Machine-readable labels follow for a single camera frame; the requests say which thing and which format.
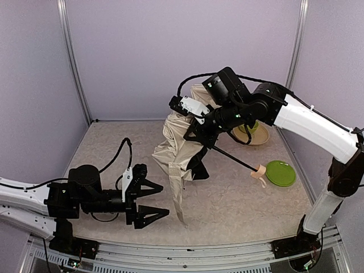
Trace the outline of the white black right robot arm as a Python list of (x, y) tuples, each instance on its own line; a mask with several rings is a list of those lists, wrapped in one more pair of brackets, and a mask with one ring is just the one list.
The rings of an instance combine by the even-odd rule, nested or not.
[(203, 87), (216, 108), (178, 94), (182, 114), (194, 117), (184, 138), (211, 149), (220, 133), (261, 121), (293, 132), (330, 153), (333, 160), (327, 188), (301, 222), (302, 233), (316, 235), (343, 200), (361, 186), (362, 130), (332, 120), (278, 83), (258, 80), (257, 88), (250, 92), (244, 80), (245, 76), (236, 74), (230, 67), (204, 74)]

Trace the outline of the beige folding umbrella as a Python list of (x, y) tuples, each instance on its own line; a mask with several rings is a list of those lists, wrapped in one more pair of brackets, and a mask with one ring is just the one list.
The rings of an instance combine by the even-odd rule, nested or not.
[(195, 119), (172, 111), (164, 121), (165, 141), (155, 147), (152, 157), (168, 175), (177, 217), (187, 227), (183, 217), (183, 189), (186, 181), (206, 180), (209, 174), (202, 162), (208, 149), (198, 142), (186, 141), (183, 136)]

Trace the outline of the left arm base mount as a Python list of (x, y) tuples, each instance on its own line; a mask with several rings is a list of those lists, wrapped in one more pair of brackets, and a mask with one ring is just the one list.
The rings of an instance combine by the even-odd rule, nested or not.
[(97, 241), (77, 237), (71, 243), (62, 242), (55, 238), (49, 242), (49, 248), (52, 250), (92, 260), (96, 258), (99, 245)]

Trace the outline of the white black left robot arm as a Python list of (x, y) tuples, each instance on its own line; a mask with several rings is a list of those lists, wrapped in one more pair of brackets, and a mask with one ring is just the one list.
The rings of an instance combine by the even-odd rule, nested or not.
[(147, 180), (147, 166), (137, 164), (122, 175), (120, 189), (103, 189), (100, 170), (93, 165), (72, 168), (68, 177), (29, 185), (1, 179), (1, 216), (50, 241), (74, 240), (71, 219), (80, 212), (124, 213), (126, 223), (142, 229), (169, 215), (169, 210), (137, 205), (163, 186)]

